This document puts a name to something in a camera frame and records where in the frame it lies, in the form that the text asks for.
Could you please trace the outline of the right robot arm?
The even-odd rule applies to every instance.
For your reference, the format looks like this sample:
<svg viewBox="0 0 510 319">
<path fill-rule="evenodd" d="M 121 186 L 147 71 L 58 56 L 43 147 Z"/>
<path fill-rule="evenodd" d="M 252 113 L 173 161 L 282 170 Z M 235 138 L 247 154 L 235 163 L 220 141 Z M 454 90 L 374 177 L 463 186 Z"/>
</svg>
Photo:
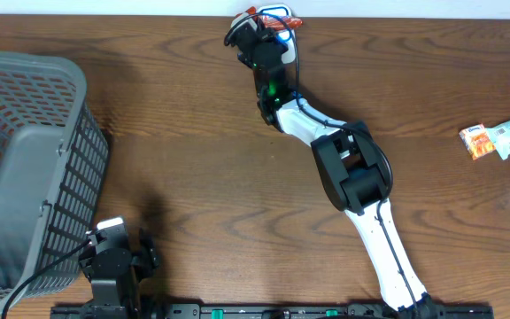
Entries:
<svg viewBox="0 0 510 319">
<path fill-rule="evenodd" d="M 361 122 L 334 120 L 312 108 L 286 77 L 288 46 L 270 27 L 237 22 L 224 43 L 253 72 L 258 108 L 265 123 L 309 146 L 322 187 L 333 207 L 356 227 L 373 263 L 382 300 L 397 318 L 443 314 L 415 274 L 400 241 L 389 195 L 394 183 L 387 156 Z"/>
</svg>

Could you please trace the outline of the orange tissue packet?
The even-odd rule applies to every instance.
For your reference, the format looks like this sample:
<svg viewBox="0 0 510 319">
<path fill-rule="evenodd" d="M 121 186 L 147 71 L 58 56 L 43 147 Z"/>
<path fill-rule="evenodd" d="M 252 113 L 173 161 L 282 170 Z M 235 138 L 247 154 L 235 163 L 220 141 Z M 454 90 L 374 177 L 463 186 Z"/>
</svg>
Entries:
<svg viewBox="0 0 510 319">
<path fill-rule="evenodd" d="M 496 151 L 495 145 L 483 124 L 464 128 L 459 132 L 459 136 L 473 160 Z"/>
</svg>

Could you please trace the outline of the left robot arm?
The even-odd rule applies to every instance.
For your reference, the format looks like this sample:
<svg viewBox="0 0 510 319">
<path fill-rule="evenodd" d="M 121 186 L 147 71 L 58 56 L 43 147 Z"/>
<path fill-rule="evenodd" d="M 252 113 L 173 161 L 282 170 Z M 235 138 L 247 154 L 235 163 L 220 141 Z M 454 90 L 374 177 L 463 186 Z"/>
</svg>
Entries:
<svg viewBox="0 0 510 319">
<path fill-rule="evenodd" d="M 91 285 L 93 299 L 81 307 L 80 317 L 160 318 L 163 313 L 150 296 L 140 293 L 142 280 L 154 275 L 160 257 L 151 236 L 139 230 L 139 249 L 130 249 L 123 225 L 92 230 L 90 246 L 79 256 L 79 265 Z"/>
</svg>

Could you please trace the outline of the red chocolate bar wrapper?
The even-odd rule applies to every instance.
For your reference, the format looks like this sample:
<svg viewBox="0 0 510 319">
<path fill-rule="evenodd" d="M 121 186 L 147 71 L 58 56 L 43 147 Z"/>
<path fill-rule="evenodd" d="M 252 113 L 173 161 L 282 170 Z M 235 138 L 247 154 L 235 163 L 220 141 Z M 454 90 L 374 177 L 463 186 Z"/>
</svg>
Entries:
<svg viewBox="0 0 510 319">
<path fill-rule="evenodd" d="M 245 12 L 248 14 L 264 12 L 263 16 L 255 18 L 255 20 L 259 20 L 264 27 L 270 27 L 275 31 L 285 30 L 285 26 L 280 20 L 284 21 L 290 29 L 295 29 L 303 25 L 303 21 L 300 18 L 294 17 L 292 10 L 285 4 L 267 5 L 259 8 L 252 6 Z"/>
</svg>

